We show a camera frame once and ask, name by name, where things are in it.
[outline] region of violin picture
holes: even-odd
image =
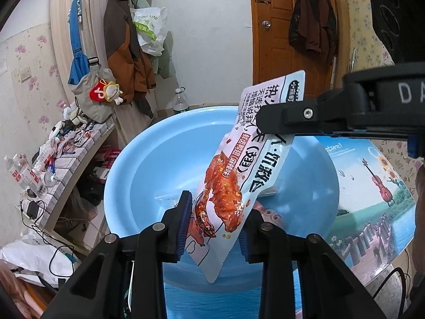
[[[379,193],[381,194],[382,199],[388,204],[388,206],[390,206],[390,201],[394,201],[393,200],[393,195],[390,192],[390,190],[385,187],[381,181],[381,179],[379,178],[379,176],[376,176],[372,170],[370,170],[367,161],[363,158],[362,159],[362,163],[363,165],[367,168],[367,170],[369,170],[369,172],[372,174],[372,181],[375,185],[378,186],[379,188]]]

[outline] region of brown jacket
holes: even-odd
[[[297,0],[290,25],[290,45],[330,65],[337,49],[337,25],[330,0]]]
[[[152,65],[140,49],[128,2],[108,0],[103,27],[109,68],[120,84],[122,98],[130,103],[135,95],[143,98],[156,83]]]

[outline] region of yellow and white plush toy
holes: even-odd
[[[103,87],[103,91],[105,93],[105,99],[108,102],[114,101],[116,105],[120,105],[124,99],[120,97],[122,91],[120,91],[120,85],[115,84],[114,82],[109,82]]]

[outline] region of door knob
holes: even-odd
[[[270,28],[270,26],[271,26],[271,22],[269,22],[268,20],[264,20],[264,21],[263,21],[263,27],[264,27],[265,29],[269,29],[269,28]]]

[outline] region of person's arm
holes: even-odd
[[[425,274],[425,167],[421,166],[416,175],[416,190],[418,202],[416,204],[415,224],[413,237],[412,259],[417,272]]]

